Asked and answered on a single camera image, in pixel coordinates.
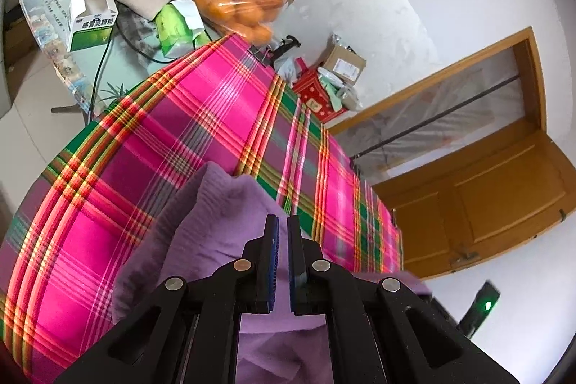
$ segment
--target red gift box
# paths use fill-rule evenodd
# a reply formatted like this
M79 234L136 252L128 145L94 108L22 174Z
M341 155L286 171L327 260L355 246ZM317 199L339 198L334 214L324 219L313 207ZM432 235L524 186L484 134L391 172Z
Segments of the red gift box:
M295 82L292 90L322 123L329 122L331 119L346 112L345 108L340 111L334 111L330 103L330 97L326 90L323 89L320 80L318 80L316 69L308 69Z

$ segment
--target silver rivet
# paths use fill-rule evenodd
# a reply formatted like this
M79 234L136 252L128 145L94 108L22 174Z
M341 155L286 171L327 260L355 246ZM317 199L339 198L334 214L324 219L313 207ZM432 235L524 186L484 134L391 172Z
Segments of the silver rivet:
M400 289L400 282L396 279L384 279L382 280L382 287L386 291L395 292Z
M326 272L330 268L330 262L325 261L324 259L318 259L317 261L312 262L312 268L316 272Z
M250 267L252 267L252 262L246 259L238 259L234 263L234 269L236 269L239 272L247 271Z
M176 291L184 286L184 282L178 277L172 277L171 279L166 280L164 286L166 286L166 289L169 289L170 291Z

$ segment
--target glass table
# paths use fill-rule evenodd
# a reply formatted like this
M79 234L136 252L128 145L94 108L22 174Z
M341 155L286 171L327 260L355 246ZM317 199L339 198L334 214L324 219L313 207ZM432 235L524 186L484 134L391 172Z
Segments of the glass table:
M77 102L76 106L53 108L53 112L82 110L87 115L96 71L106 45L67 51L64 41L67 36L67 12L70 0L19 0L19 2L40 49L48 55L57 76ZM120 3L118 8L119 15L116 21L128 40L148 56L158 61L169 61L160 50L154 21L147 21ZM206 31L212 40L219 37L208 26ZM113 32L112 44L97 84L94 116L98 116L113 100L121 98L165 65L155 63L131 49L117 28ZM196 46L198 48L207 42L209 40L204 38Z

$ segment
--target white floor tile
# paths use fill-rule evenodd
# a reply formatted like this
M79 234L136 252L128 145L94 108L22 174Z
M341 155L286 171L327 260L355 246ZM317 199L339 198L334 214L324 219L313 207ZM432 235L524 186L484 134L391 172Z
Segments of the white floor tile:
M14 104L45 163L49 163L84 128L81 113L52 114L55 106L76 103L49 65L28 77Z
M50 59L38 48L33 49L15 63L8 71L8 89L12 100L17 96L25 80L49 65L51 65Z
M12 106L0 119L0 198L11 214L45 167L44 159Z

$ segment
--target wooden door frame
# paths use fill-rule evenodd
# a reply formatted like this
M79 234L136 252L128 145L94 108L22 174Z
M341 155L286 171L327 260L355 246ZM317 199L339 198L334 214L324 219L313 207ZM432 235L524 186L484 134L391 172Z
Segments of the wooden door frame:
M336 135L346 129L359 124L362 121L370 119L375 114L381 113L390 107L414 96L447 78L462 72L463 70L480 63L491 56L502 51L512 48L514 58L520 75L522 94L524 100L525 118L533 123L537 129L546 132L546 97L544 94L544 78L542 76L542 64L540 63L540 54L536 44L536 37L532 27L525 28L493 45L474 53L457 63L438 71L429 77L423 78L419 82L399 91L382 101L376 103L370 108L359 112L350 119L342 121L328 129L330 134Z

